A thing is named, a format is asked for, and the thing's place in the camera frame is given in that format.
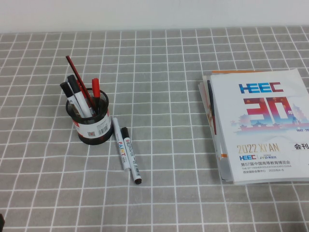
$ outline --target marker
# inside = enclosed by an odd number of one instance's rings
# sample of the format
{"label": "marker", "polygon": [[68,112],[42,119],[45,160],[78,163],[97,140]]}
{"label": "marker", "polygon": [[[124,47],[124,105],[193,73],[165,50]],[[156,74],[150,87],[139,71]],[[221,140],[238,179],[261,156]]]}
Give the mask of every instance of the marker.
{"label": "marker", "polygon": [[83,96],[83,93],[81,92],[81,90],[78,87],[78,84],[76,82],[75,76],[74,75],[70,75],[68,76],[68,80],[69,80],[69,84],[73,90],[73,93],[76,97],[76,100],[78,101],[82,112],[84,114],[84,117],[92,117],[92,114],[89,110],[89,107],[87,105],[87,102]]}
{"label": "marker", "polygon": [[141,183],[140,171],[139,171],[139,168],[137,166],[135,155],[134,155],[133,149],[132,149],[132,143],[131,143],[131,140],[130,140],[130,137],[129,137],[129,132],[128,132],[126,127],[121,128],[121,134],[122,134],[122,138],[125,142],[127,157],[129,159],[129,163],[130,163],[130,166],[131,166],[131,172],[132,172],[132,175],[133,175],[134,182],[135,182],[135,184],[139,185]]}
{"label": "marker", "polygon": [[74,97],[74,94],[71,91],[69,84],[67,82],[63,82],[60,84],[60,87],[62,88],[64,94],[67,96],[68,101],[71,104],[74,113],[79,117],[84,117],[81,107],[79,106],[76,98]]}
{"label": "marker", "polygon": [[123,166],[125,171],[130,170],[131,167],[130,167],[130,163],[129,163],[129,160],[128,160],[128,157],[127,157],[125,143],[124,143],[124,140],[122,138],[120,127],[119,127],[119,124],[118,124],[118,119],[116,117],[113,117],[112,121],[114,123],[114,132],[115,132],[116,141],[117,141],[118,147],[119,147],[122,166]]}

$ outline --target barcode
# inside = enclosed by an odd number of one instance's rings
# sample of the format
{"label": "barcode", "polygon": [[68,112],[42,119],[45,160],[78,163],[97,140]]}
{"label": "barcode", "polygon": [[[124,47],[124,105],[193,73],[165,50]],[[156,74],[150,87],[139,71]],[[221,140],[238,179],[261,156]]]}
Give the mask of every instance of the barcode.
{"label": "barcode", "polygon": [[98,134],[99,135],[102,135],[105,131],[107,131],[107,129],[108,129],[108,125],[106,125],[104,128],[102,128],[102,129],[100,129],[99,131],[98,131]]}

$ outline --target marker cap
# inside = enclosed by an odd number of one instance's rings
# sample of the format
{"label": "marker cap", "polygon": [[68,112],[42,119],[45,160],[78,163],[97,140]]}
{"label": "marker cap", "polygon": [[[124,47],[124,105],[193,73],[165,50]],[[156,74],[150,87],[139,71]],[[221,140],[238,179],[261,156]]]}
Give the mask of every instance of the marker cap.
{"label": "marker cap", "polygon": [[126,127],[121,128],[122,138],[130,138],[129,131]]}
{"label": "marker cap", "polygon": [[75,79],[75,76],[72,74],[70,76],[68,76],[68,81],[69,81],[69,84],[73,90],[73,93],[78,93],[80,92],[81,90],[79,89],[79,86],[77,84],[77,81]]}
{"label": "marker cap", "polygon": [[97,78],[92,79],[92,91],[95,98],[100,97],[100,84]]}
{"label": "marker cap", "polygon": [[140,178],[139,178],[139,179],[136,179],[136,180],[134,181],[134,183],[137,184],[137,185],[141,184],[141,179],[140,179]]}
{"label": "marker cap", "polygon": [[72,97],[73,93],[72,90],[67,82],[63,82],[60,84],[60,87],[62,88],[64,94],[67,96],[67,98]]}

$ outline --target pen holder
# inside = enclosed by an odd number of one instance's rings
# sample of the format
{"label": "pen holder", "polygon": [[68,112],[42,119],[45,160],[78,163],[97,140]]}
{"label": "pen holder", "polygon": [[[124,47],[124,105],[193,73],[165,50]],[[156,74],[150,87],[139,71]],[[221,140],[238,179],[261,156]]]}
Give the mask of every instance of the pen holder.
{"label": "pen holder", "polygon": [[[87,88],[93,98],[91,88]],[[67,101],[66,110],[73,120],[80,140],[88,145],[98,145],[107,141],[113,133],[113,125],[108,111],[109,100],[103,91],[100,91],[99,114],[93,117],[82,118],[75,114],[72,105]]]}

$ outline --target label on pen holder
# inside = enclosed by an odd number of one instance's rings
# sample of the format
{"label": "label on pen holder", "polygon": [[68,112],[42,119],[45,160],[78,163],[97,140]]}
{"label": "label on pen holder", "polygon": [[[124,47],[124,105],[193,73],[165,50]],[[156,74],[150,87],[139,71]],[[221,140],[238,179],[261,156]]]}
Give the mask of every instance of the label on pen holder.
{"label": "label on pen holder", "polygon": [[85,125],[85,124],[77,123],[75,121],[73,122],[74,122],[74,126],[77,132],[81,136],[88,138],[88,139],[99,138],[105,135],[111,128],[111,119],[110,119],[109,112],[107,112],[107,114],[102,120],[94,124]]}

